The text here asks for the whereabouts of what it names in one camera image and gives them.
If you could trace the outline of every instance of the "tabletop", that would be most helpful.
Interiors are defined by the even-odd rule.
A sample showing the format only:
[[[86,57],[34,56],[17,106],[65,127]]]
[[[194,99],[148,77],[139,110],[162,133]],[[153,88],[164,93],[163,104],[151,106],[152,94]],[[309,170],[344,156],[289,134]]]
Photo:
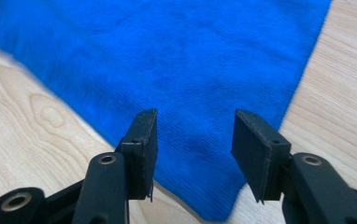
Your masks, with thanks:
[[[357,189],[357,0],[332,3],[280,128],[292,153],[324,157]],[[0,51],[0,196],[37,187],[49,196],[85,176],[113,148],[9,55]],[[227,223],[284,223],[281,202],[256,203],[244,187]],[[130,201],[132,223],[206,223],[155,183],[154,200]]]

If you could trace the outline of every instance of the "wood grain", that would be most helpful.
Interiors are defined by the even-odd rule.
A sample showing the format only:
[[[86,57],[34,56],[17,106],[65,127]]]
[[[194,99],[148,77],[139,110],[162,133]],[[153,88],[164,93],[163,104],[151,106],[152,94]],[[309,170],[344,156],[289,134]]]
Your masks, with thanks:
[[[357,188],[357,1],[334,1],[280,132],[293,152],[330,161]],[[89,160],[112,150],[23,66],[0,52],[0,196],[20,187],[47,195],[84,177]],[[132,223],[204,222],[157,185],[154,202],[130,202]],[[240,192],[227,223],[284,223],[280,202]]]

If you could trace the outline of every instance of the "wooden surface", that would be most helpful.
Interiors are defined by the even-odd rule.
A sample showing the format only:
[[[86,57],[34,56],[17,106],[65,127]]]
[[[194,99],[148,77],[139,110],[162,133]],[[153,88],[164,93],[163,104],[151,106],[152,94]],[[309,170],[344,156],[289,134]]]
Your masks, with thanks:
[[[293,152],[330,161],[357,188],[357,1],[334,1],[280,132]],[[51,195],[84,177],[111,147],[8,55],[0,52],[0,196],[20,187]],[[130,202],[132,223],[199,223],[157,186],[154,203]],[[283,223],[280,203],[243,188],[228,223]]]

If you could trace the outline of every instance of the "towel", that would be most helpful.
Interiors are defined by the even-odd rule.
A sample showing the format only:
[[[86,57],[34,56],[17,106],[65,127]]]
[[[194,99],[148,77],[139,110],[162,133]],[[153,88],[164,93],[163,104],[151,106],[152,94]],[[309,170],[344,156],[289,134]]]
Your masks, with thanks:
[[[237,108],[278,128],[329,0],[0,0],[0,49],[111,145],[158,108],[155,180],[224,221],[246,179]]]

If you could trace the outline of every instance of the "blue fabric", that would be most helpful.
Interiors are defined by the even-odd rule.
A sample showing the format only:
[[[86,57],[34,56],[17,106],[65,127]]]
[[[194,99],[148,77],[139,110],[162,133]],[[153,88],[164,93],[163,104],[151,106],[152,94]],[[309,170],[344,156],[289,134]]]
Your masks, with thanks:
[[[278,128],[329,0],[0,0],[0,49],[116,146],[159,109],[155,179],[223,221],[246,183],[234,112]]]

